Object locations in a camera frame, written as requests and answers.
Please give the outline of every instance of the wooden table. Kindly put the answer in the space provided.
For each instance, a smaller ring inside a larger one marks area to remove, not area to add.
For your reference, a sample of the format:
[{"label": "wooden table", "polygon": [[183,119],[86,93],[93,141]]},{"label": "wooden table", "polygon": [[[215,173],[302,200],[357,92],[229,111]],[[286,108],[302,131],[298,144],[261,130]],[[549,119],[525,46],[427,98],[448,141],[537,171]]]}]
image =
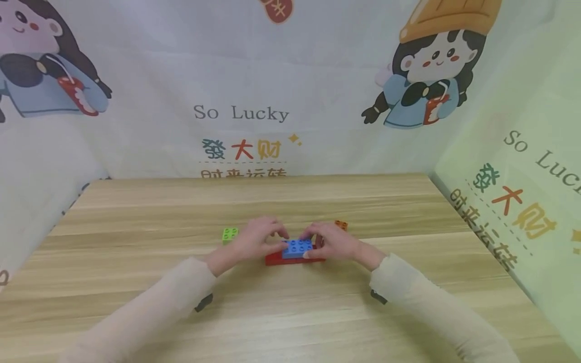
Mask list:
[{"label": "wooden table", "polygon": [[[464,300],[523,363],[576,362],[454,209],[421,174],[97,181],[0,294],[0,362],[53,362],[83,331],[225,227],[277,215],[314,220],[392,251]],[[456,362],[424,324],[370,296],[351,262],[265,267],[219,280],[214,302],[150,342],[135,362]]]}]

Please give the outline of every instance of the lego brick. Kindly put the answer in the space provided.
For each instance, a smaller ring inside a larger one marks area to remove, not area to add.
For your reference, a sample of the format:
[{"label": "lego brick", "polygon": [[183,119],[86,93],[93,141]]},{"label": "lego brick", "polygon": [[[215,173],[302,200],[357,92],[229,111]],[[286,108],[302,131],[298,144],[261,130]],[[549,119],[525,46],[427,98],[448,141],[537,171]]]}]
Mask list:
[{"label": "lego brick", "polygon": [[238,228],[224,228],[222,233],[222,244],[229,244],[238,235]]},{"label": "lego brick", "polygon": [[269,254],[264,258],[264,264],[266,266],[278,266],[278,265],[294,265],[294,264],[309,264],[313,262],[323,262],[324,258],[282,258],[282,251]]},{"label": "lego brick", "polygon": [[311,240],[288,240],[286,241],[289,247],[282,251],[282,258],[285,260],[289,258],[301,258],[306,251],[313,249],[313,243]]},{"label": "lego brick", "polygon": [[347,231],[347,222],[337,220],[335,221],[335,224],[339,226],[340,229]]}]

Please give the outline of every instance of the printed backdrop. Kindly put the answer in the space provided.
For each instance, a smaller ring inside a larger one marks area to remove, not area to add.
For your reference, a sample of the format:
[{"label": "printed backdrop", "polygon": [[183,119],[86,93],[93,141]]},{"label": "printed backdrop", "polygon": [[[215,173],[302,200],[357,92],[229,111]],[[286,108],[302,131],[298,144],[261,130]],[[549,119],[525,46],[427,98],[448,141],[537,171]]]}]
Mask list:
[{"label": "printed backdrop", "polygon": [[0,1],[0,285],[97,178],[431,172],[552,1]]},{"label": "printed backdrop", "polygon": [[579,2],[555,9],[434,179],[581,357],[580,12]]}]

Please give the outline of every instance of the beige sleeve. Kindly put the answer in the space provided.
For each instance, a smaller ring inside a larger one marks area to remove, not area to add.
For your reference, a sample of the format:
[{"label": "beige sleeve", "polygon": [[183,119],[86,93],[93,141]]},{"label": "beige sleeve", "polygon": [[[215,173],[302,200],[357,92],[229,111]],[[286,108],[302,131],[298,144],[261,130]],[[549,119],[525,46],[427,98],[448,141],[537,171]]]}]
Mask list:
[{"label": "beige sleeve", "polygon": [[442,335],[465,362],[519,362],[508,341],[482,317],[398,256],[383,259],[370,286]]},{"label": "beige sleeve", "polygon": [[155,333],[211,301],[216,277],[206,263],[189,258],[155,285],[84,333],[59,363],[123,362]]}]

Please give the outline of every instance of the hat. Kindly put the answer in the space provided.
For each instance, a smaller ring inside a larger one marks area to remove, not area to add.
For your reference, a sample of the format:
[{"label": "hat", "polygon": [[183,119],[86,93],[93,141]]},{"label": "hat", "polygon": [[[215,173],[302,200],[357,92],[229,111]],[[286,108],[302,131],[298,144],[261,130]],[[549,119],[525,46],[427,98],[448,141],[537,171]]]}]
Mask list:
[{"label": "hat", "polygon": [[401,29],[400,43],[459,29],[488,35],[501,3],[502,0],[420,0]]}]

